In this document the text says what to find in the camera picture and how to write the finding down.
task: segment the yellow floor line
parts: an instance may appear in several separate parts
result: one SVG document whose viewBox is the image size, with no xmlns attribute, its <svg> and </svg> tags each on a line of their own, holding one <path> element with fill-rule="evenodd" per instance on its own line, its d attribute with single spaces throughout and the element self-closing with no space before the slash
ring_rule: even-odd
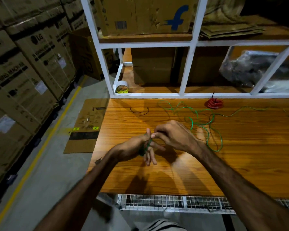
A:
<svg viewBox="0 0 289 231">
<path fill-rule="evenodd" d="M 49 136 L 47 137 L 45 143 L 43 144 L 43 146 L 41 147 L 40 151 L 38 152 L 38 154 L 36 155 L 36 157 L 34 158 L 33 162 L 31 163 L 30 167 L 28 168 L 27 172 L 25 173 L 25 175 L 23 176 L 23 178 L 21 179 L 21 181 L 19 182 L 18 186 L 16 187 L 16 189 L 14 190 L 11 198 L 8 200 L 6 206 L 4 207 L 3 211 L 0 213 L 0 224 L 4 218 L 4 216 L 6 215 L 6 213 L 8 212 L 9 208 L 12 206 L 17 194 L 20 192 L 20 190 L 22 189 L 24 183 L 26 182 L 26 180 L 29 178 L 31 172 L 33 171 L 36 163 L 38 162 L 38 160 L 40 159 L 40 157 L 43 154 L 43 151 L 45 150 L 46 146 L 48 145 L 51 137 L 54 135 L 54 133 L 56 132 L 57 128 L 59 127 L 61 121 L 63 120 L 63 118 L 65 117 L 69 107 L 71 106 L 71 104 L 73 103 L 73 100 L 76 98 L 78 92 L 80 91 L 80 89 L 82 88 L 83 84 L 85 83 L 86 79 L 88 77 L 85 76 L 80 84 L 80 86 L 76 89 L 74 95 L 72 96 L 71 100 L 69 101 L 69 103 L 67 104 L 65 110 L 63 111 L 62 115 L 60 116 L 59 120 L 57 121 L 56 125 L 54 126 L 54 129 L 50 132 Z"/>
</svg>

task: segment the hand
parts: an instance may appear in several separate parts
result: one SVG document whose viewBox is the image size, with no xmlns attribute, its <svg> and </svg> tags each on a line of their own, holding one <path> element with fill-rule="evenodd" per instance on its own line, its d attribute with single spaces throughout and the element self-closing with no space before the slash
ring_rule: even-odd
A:
<svg viewBox="0 0 289 231">
<path fill-rule="evenodd" d="M 173 148 L 192 153 L 195 143 L 198 141 L 196 137 L 183 124 L 178 121 L 171 120 L 163 125 L 158 125 L 151 138 L 159 138 L 167 145 Z"/>
<path fill-rule="evenodd" d="M 150 129 L 147 129 L 147 132 L 145 135 L 132 137 L 129 140 L 125 141 L 124 143 L 116 145 L 113 148 L 113 151 L 116 155 L 117 160 L 127 161 L 127 160 L 135 158 L 136 156 L 139 155 L 139 150 L 143 145 L 145 148 L 147 147 L 147 144 L 150 138 L 151 138 L 151 131 Z M 155 156 L 154 156 L 153 147 L 156 147 L 161 150 L 165 150 L 164 147 L 152 141 L 147 151 L 144 154 L 144 160 L 147 162 L 148 166 L 150 165 L 151 161 L 153 162 L 153 164 L 157 164 Z"/>
</svg>

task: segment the packing tape roll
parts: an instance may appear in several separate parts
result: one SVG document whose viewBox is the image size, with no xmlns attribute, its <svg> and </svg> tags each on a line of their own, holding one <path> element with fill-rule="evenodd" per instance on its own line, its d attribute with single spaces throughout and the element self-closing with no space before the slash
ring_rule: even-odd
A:
<svg viewBox="0 0 289 231">
<path fill-rule="evenodd" d="M 126 81 L 121 80 L 117 82 L 116 93 L 128 93 L 128 84 Z"/>
</svg>

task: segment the red wire coil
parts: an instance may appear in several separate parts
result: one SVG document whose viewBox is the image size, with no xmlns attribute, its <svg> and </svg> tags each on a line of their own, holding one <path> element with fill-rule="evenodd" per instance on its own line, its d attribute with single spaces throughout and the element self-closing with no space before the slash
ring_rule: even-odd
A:
<svg viewBox="0 0 289 231">
<path fill-rule="evenodd" d="M 207 108 L 210 108 L 210 109 L 219 109 L 219 108 L 222 108 L 224 105 L 223 105 L 223 101 L 222 100 L 219 100 L 217 98 L 213 98 L 213 95 L 212 95 L 212 98 L 209 99 L 208 101 L 206 101 L 205 103 L 205 106 Z"/>
</svg>

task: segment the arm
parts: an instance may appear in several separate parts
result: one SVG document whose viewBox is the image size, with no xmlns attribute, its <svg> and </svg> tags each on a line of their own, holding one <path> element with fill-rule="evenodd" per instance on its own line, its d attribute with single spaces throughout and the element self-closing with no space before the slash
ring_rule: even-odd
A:
<svg viewBox="0 0 289 231">
<path fill-rule="evenodd" d="M 139 149 L 150 139 L 150 129 L 142 136 L 137 136 L 113 147 L 74 188 L 59 201 L 37 225 L 37 230 L 81 230 L 92 202 L 98 195 L 108 175 L 120 161 L 130 160 L 138 155 Z M 152 142 L 146 155 L 154 158 L 152 147 L 164 148 Z"/>
<path fill-rule="evenodd" d="M 177 121 L 157 126 L 152 138 L 161 138 L 177 150 L 194 156 L 209 172 L 248 230 L 289 230 L 289 210 L 244 179 L 205 143 Z"/>
</svg>

